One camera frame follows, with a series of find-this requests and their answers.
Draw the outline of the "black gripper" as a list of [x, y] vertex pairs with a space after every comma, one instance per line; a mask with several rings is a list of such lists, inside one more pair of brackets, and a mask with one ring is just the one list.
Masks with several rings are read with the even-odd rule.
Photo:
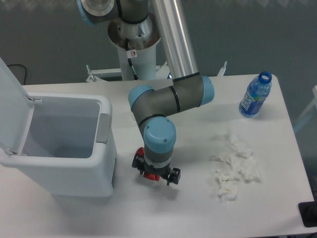
[[144, 157], [140, 154], [136, 154], [132, 161], [132, 167], [143, 175], [144, 172], [149, 172], [151, 174], [159, 175], [161, 178], [166, 179], [166, 185], [179, 184], [181, 178], [181, 170], [179, 168], [170, 169], [170, 163], [161, 168], [155, 168], [152, 165], [147, 164], [144, 161]]

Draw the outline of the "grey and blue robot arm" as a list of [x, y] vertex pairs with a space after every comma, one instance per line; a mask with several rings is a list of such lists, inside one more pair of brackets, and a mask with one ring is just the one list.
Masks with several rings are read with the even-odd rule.
[[162, 178], [167, 183], [178, 184], [181, 170], [170, 167], [176, 128], [168, 117], [214, 99], [213, 84], [199, 73], [181, 1], [80, 0], [77, 5], [88, 23], [109, 21], [109, 38], [124, 50], [135, 81], [141, 76], [133, 60], [142, 50], [163, 42], [172, 85], [158, 90], [141, 85], [128, 95], [144, 141], [144, 147], [134, 156], [132, 167], [148, 179]]

